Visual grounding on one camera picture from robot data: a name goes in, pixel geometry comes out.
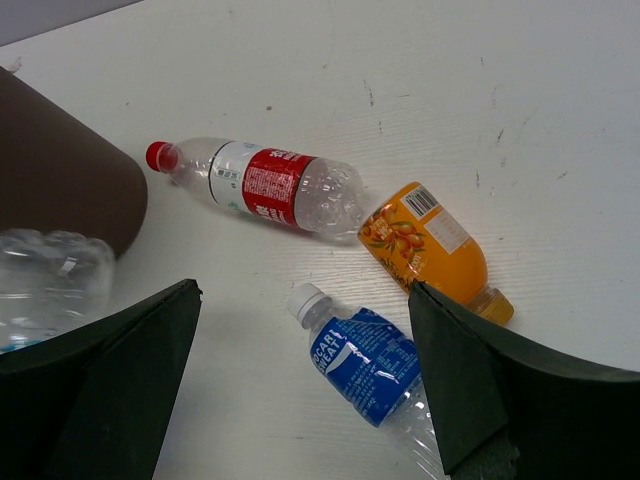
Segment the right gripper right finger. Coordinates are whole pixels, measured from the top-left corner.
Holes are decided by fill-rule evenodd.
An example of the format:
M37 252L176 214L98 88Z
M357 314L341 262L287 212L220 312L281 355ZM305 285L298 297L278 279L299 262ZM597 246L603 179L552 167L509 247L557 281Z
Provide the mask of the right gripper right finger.
M638 478L637 372L541 345L425 283L408 304L447 475Z

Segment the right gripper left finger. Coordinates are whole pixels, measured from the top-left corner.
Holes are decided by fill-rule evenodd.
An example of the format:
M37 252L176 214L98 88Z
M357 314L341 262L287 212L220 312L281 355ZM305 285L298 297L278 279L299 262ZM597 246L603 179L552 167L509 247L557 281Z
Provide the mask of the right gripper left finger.
M1 356L4 479L150 479L201 309L182 280Z

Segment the clear bottle blue label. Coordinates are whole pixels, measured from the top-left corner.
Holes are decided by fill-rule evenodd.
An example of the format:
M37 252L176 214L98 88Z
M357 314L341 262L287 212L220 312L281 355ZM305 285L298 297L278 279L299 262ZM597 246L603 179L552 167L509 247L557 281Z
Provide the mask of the clear bottle blue label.
M11 229L1 233L1 352L8 353L102 317L115 254L79 233Z

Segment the clear bottle red label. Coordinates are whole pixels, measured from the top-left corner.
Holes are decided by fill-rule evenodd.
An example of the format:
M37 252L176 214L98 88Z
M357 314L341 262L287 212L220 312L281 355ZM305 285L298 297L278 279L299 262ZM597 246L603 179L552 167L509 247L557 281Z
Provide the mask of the clear bottle red label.
M156 141L147 165L193 199L329 237L356 232L364 185L351 165L215 137Z

